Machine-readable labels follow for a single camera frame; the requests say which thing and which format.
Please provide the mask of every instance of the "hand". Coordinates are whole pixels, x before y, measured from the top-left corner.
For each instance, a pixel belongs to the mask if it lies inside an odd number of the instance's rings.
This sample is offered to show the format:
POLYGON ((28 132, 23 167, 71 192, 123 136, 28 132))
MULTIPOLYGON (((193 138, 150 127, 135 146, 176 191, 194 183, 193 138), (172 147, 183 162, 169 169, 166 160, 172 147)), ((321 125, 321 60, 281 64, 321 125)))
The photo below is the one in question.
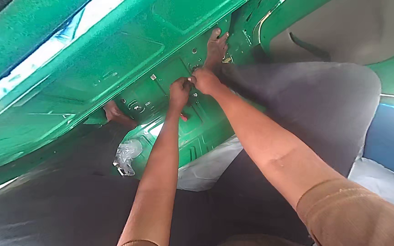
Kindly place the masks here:
POLYGON ((211 95, 217 90, 227 88, 209 69, 197 69, 193 72, 193 76, 196 78, 196 80, 191 82, 194 83, 196 88, 203 94, 211 95))
POLYGON ((192 84, 190 78, 180 77, 170 86, 170 107, 182 111, 187 104, 192 84))

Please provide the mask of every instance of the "white cloth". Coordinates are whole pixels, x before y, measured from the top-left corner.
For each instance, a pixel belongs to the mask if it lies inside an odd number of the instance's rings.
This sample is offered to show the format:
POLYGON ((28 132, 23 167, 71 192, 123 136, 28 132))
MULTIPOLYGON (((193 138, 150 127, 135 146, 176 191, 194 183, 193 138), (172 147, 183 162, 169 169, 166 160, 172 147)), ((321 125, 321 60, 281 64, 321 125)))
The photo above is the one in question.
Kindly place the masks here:
POLYGON ((233 135, 215 149, 179 168, 177 188, 192 191, 212 188, 242 150, 238 137, 233 135))
POLYGON ((355 161, 348 177, 394 204, 394 171, 364 157, 355 161))

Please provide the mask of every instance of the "toe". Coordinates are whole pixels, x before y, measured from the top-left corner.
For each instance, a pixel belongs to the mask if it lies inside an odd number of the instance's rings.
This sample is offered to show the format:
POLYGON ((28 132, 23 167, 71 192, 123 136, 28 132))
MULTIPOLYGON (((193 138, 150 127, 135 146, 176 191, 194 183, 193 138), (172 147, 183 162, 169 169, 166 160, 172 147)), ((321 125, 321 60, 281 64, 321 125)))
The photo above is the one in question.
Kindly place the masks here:
POLYGON ((220 42, 226 42, 227 38, 229 37, 229 33, 226 32, 221 38, 220 38, 220 42))
POLYGON ((218 36, 220 36, 220 34, 222 33, 222 30, 220 28, 215 28, 214 30, 212 30, 212 34, 211 37, 209 38, 209 41, 216 41, 218 36))

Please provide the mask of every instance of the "blue panel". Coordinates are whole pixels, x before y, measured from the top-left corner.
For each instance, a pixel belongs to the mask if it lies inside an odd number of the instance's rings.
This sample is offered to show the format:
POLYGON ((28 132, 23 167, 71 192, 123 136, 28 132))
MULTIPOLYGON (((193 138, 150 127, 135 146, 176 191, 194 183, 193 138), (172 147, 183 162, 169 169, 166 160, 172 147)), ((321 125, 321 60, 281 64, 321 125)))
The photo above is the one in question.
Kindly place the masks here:
POLYGON ((364 157, 394 171, 394 106, 379 105, 367 132, 364 157))

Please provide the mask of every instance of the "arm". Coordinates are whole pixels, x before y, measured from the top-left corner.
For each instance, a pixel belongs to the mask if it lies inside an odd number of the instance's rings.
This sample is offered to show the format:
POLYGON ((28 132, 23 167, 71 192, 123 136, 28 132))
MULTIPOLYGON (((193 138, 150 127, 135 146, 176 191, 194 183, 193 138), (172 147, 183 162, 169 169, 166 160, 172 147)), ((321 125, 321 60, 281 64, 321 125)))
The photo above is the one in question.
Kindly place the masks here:
POLYGON ((165 122, 151 150, 118 246, 134 240, 147 240, 160 246, 169 243, 179 166, 179 117, 190 90, 187 84, 184 86, 185 81, 182 77, 170 87, 165 122))
POLYGON ((220 104, 246 152, 293 208, 316 184, 344 179, 298 137, 230 92, 211 71, 200 69, 194 75, 197 89, 220 104))

